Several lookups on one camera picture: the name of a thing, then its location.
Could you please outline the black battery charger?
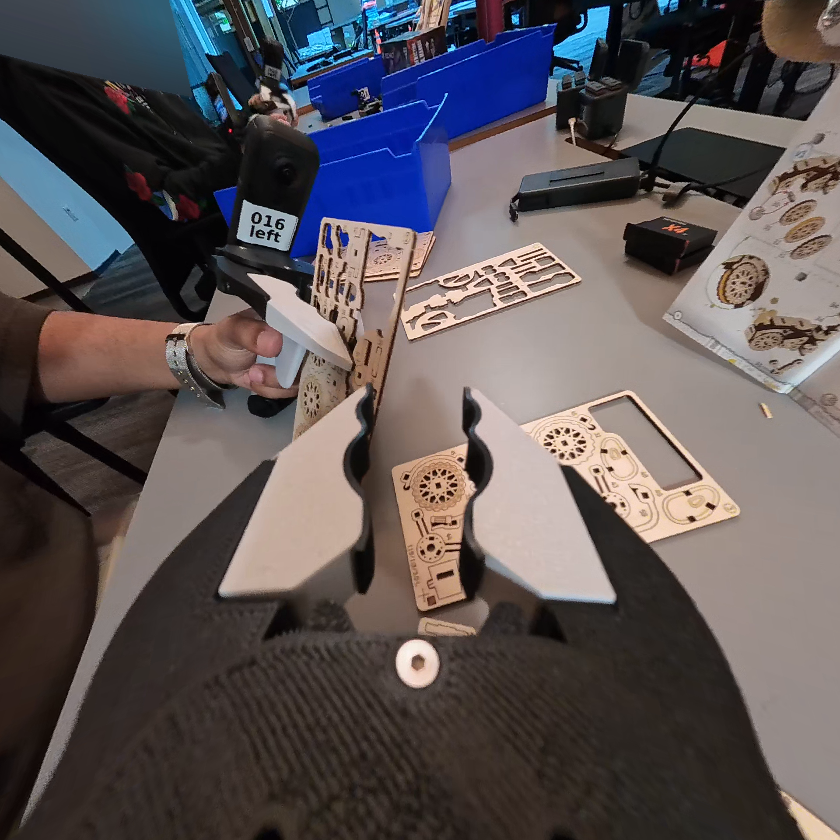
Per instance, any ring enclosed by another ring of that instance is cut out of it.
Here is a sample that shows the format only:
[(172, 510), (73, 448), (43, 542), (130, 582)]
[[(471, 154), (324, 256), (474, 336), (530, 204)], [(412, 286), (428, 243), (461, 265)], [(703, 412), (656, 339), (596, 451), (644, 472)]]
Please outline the black battery charger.
[(567, 130), (571, 120), (581, 116), (581, 91), (587, 81), (583, 70), (567, 73), (557, 84), (555, 127), (558, 131)]
[(588, 80), (580, 93), (579, 134), (591, 141), (618, 135), (624, 122), (628, 92), (627, 84), (612, 77)]

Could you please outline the black flowered jacket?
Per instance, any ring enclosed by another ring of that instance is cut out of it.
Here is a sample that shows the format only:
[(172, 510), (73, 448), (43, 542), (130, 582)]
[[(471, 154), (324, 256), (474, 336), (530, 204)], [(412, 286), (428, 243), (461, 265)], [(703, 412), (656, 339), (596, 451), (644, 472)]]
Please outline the black flowered jacket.
[(203, 320), (209, 259), (228, 235), (215, 193), (237, 183), (236, 136), (189, 98), (5, 56), (1, 117), (126, 231), (173, 309)]

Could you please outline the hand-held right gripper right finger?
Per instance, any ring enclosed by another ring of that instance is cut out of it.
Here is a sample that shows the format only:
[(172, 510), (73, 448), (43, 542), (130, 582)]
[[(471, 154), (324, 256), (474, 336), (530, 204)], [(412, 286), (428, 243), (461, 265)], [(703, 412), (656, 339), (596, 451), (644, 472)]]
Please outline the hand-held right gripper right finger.
[(560, 465), (476, 387), (463, 394), (465, 467), (459, 576), (488, 615), (511, 607), (616, 618), (616, 592)]

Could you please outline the grey desk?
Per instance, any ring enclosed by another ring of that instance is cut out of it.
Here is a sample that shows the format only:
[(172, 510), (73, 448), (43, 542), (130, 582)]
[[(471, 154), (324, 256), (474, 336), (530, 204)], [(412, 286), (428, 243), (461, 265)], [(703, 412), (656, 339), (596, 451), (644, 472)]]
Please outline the grey desk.
[(350, 614), (369, 632), (417, 629), (392, 468), (464, 441), (465, 385), (519, 422), (633, 391), (741, 509), (654, 548), (717, 636), (781, 788), (837, 830), (838, 437), (663, 321), (684, 278), (623, 254), (625, 223), (662, 213), (653, 197), (509, 222), (523, 175), (594, 159), (552, 118), (451, 154), (424, 279), (540, 242), (582, 280), (432, 338), (397, 331), (364, 481), (375, 575)]

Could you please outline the black power bank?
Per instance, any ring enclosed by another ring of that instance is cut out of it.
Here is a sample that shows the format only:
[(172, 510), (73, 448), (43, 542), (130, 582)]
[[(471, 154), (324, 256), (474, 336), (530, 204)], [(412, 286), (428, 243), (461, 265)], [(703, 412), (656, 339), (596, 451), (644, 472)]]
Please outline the black power bank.
[(641, 174), (632, 157), (526, 175), (510, 200), (509, 216), (516, 223), (525, 212), (624, 200), (637, 194)]

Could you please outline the person's left forearm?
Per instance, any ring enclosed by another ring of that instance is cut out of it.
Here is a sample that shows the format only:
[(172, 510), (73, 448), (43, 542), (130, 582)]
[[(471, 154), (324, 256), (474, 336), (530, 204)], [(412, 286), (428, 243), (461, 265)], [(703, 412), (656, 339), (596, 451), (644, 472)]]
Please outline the person's left forearm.
[(2, 295), (2, 408), (180, 389), (165, 358), (174, 327)]

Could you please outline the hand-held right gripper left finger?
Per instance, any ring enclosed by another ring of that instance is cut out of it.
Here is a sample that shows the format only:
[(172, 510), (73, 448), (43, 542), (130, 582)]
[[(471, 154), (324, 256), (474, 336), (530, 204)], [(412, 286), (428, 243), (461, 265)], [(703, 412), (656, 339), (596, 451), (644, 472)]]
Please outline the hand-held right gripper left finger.
[(281, 600), (298, 613), (368, 592), (375, 572), (362, 481), (375, 393), (366, 385), (281, 450), (217, 595)]

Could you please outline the person's brown shirt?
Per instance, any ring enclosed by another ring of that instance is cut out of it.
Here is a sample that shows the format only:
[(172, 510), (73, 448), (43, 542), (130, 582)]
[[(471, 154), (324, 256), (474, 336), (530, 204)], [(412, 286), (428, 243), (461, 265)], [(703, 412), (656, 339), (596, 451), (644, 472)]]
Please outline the person's brown shirt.
[(1, 831), (38, 775), (88, 639), (98, 594), (89, 517), (1, 471)]

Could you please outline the black white striped object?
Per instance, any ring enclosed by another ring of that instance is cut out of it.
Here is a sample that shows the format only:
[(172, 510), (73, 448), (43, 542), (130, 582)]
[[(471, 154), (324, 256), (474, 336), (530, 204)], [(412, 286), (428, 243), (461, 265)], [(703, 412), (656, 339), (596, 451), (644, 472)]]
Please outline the black white striped object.
[(282, 76), (284, 48), (279, 41), (268, 37), (260, 41), (260, 46), (262, 73), (258, 78), (257, 92), (248, 100), (249, 113), (251, 116), (268, 116), (295, 129), (298, 126), (297, 104)]

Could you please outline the black chair frame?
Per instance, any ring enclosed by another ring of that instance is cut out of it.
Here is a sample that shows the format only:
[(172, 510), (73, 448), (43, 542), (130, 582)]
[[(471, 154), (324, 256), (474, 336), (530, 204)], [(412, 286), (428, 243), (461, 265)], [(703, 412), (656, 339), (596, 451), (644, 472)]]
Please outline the black chair frame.
[[(1, 232), (1, 247), (44, 286), (57, 294), (71, 310), (90, 312), (85, 303), (5, 231)], [(147, 479), (146, 472), (88, 437), (70, 423), (83, 415), (98, 410), (105, 406), (107, 402), (108, 398), (101, 398), (82, 402), (37, 405), (28, 409), (24, 415), (20, 431), (13, 442), (2, 444), (2, 461), (86, 515), (88, 515), (87, 509), (26, 456), (23, 446), (30, 438), (38, 434), (49, 434), (53, 438), (80, 450), (83, 454), (92, 457), (106, 467), (115, 470), (122, 476), (143, 485)]]

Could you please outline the stack of wooden puzzle sheets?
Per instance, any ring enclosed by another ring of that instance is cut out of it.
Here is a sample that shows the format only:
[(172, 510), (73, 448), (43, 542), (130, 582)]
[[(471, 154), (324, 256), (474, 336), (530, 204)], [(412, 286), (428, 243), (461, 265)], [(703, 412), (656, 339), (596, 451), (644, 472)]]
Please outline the stack of wooden puzzle sheets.
[[(434, 243), (434, 232), (425, 232), (416, 236), (409, 277), (419, 277)], [(397, 279), (400, 275), (401, 259), (402, 250), (400, 248), (388, 245), (383, 238), (373, 237), (365, 262), (364, 280), (380, 281)]]

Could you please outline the dark puzzle box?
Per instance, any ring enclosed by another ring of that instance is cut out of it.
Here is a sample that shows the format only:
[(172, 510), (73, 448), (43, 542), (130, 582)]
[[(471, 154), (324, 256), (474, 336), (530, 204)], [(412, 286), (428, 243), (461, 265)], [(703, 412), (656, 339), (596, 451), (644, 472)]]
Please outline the dark puzzle box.
[(425, 31), (409, 31), (381, 44), (381, 57), (386, 76), (415, 67), (447, 52), (446, 26)]

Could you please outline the emptied wooden puzzle sheet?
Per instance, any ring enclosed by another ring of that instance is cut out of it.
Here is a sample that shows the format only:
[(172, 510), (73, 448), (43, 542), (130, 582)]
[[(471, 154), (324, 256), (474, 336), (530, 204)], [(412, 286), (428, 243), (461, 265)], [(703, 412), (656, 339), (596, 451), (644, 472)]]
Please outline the emptied wooden puzzle sheet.
[(534, 243), (409, 288), (402, 325), (408, 340), (420, 340), (580, 283), (572, 268)]

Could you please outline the black flat laptop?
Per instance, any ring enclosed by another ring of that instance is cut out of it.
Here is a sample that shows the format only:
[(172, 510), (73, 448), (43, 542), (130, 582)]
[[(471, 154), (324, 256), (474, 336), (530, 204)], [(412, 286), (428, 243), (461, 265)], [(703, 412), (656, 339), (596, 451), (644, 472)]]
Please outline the black flat laptop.
[(703, 129), (676, 129), (658, 159), (658, 182), (710, 186), (748, 201), (785, 152), (782, 146)]

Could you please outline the blue plastic bin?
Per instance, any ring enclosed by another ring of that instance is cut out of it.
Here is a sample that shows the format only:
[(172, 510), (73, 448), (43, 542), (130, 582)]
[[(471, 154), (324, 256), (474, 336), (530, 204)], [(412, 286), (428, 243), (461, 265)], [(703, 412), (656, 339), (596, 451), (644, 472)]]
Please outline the blue plastic bin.
[(380, 55), (332, 69), (308, 82), (310, 104), (318, 111), (323, 123), (341, 120), (358, 108), (351, 96), (353, 89), (368, 87), (372, 95), (382, 97), (384, 75)]
[(324, 217), (433, 230), (451, 183), (447, 105), (412, 101), (312, 134), (291, 129), (320, 157), (292, 256), (315, 254)]
[(442, 107), (449, 140), (544, 103), (553, 56), (552, 25), (499, 33), (382, 79), (384, 110), (422, 101)]

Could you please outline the tan fuzzy object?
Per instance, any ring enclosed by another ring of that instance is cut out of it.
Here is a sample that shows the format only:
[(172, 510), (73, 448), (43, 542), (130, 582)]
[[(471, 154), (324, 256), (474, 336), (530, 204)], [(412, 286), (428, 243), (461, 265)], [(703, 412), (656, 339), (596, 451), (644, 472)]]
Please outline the tan fuzzy object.
[(839, 62), (838, 1), (767, 1), (762, 12), (766, 45), (797, 62)]

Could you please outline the wooden puzzle sheet frame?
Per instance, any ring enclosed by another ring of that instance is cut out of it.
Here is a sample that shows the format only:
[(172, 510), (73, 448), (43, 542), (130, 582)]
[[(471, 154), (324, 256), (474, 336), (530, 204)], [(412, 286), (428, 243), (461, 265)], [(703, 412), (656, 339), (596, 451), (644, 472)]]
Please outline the wooden puzzle sheet frame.
[[(364, 308), (364, 267), (373, 237), (383, 238), (388, 245), (402, 250), (400, 275), (396, 279), (394, 304), (387, 328), (364, 328), (363, 337), (355, 342), (355, 314), (362, 314)], [(335, 217), (324, 217), (320, 225), (310, 302), (324, 319), (336, 324), (350, 352), (353, 367), (348, 396), (371, 385), (375, 413), (382, 400), (416, 240), (417, 234), (406, 227), (366, 224)]]

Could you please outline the person's left hand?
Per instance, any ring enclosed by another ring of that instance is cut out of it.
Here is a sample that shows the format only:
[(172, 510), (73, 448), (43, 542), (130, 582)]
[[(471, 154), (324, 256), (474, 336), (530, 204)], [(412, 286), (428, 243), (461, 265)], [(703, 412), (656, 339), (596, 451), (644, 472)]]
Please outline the person's left hand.
[(258, 358), (274, 360), (283, 349), (284, 336), (252, 310), (194, 328), (187, 345), (198, 368), (219, 385), (271, 399), (298, 395), (298, 378), (291, 387), (282, 387), (276, 367), (258, 362)]

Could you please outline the silver wristwatch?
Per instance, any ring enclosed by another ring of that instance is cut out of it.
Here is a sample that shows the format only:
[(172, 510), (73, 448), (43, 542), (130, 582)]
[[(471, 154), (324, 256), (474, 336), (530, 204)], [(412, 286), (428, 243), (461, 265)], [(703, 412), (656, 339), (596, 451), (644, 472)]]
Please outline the silver wristwatch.
[(203, 325), (202, 322), (176, 325), (165, 338), (164, 357), (183, 390), (192, 393), (205, 406), (224, 410), (224, 393), (228, 386), (216, 382), (204, 372), (190, 344), (192, 333)]

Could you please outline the small black box orange print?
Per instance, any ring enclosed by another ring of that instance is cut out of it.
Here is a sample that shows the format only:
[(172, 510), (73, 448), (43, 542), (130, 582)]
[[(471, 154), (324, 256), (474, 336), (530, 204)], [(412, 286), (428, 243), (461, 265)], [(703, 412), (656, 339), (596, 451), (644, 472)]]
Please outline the small black box orange print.
[(718, 231), (672, 217), (627, 224), (624, 253), (668, 276), (702, 263), (715, 246)]

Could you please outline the printed instruction booklet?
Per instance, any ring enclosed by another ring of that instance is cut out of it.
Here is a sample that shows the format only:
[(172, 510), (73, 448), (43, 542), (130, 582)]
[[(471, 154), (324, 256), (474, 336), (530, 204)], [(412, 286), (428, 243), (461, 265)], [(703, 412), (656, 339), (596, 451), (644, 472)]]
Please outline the printed instruction booklet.
[(838, 80), (664, 320), (838, 434)]

